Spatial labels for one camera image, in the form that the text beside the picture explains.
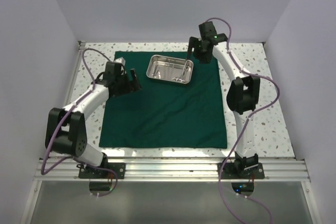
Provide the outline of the stainless steel tray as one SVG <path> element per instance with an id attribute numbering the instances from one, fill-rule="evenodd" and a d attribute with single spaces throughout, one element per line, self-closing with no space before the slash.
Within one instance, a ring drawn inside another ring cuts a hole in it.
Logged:
<path id="1" fill-rule="evenodd" d="M 153 55 L 146 76 L 153 80 L 187 85 L 191 81 L 193 68 L 194 63 L 191 60 Z"/>

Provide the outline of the green surgical cloth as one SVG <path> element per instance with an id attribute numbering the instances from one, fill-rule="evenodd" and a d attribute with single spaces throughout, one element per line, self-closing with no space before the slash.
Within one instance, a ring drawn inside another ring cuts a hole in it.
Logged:
<path id="1" fill-rule="evenodd" d="M 226 148 L 219 67 L 194 61 L 188 84 L 152 80 L 146 70 L 151 52 L 118 51 L 127 69 L 135 69 L 141 90 L 105 104 L 100 147 Z"/>

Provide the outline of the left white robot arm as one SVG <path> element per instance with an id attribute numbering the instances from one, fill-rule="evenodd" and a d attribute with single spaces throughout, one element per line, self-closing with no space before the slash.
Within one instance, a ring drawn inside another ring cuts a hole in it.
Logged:
<path id="1" fill-rule="evenodd" d="M 88 143 L 86 120 L 110 98 L 141 89 L 136 71 L 131 69 L 130 74 L 126 71 L 124 58 L 109 61 L 104 72 L 93 80 L 84 94 L 61 109 L 51 109 L 47 122 L 45 159 L 50 152 L 66 154 L 90 165 L 90 171 L 97 178 L 106 177 L 109 165 L 103 161 L 105 154 Z"/>

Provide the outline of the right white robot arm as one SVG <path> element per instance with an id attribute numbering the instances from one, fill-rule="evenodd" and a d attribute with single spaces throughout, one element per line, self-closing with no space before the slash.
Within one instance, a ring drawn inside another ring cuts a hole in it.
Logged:
<path id="1" fill-rule="evenodd" d="M 212 58 L 216 58 L 230 79 L 226 103 L 234 113 L 238 142 L 234 145 L 235 160 L 225 164 L 224 171 L 246 178 L 259 164 L 253 117 L 249 114 L 254 112 L 259 100 L 260 78 L 252 76 L 231 49 L 222 52 L 217 42 L 223 41 L 219 36 L 205 40 L 190 37 L 187 55 L 194 56 L 200 63 L 209 63 Z"/>

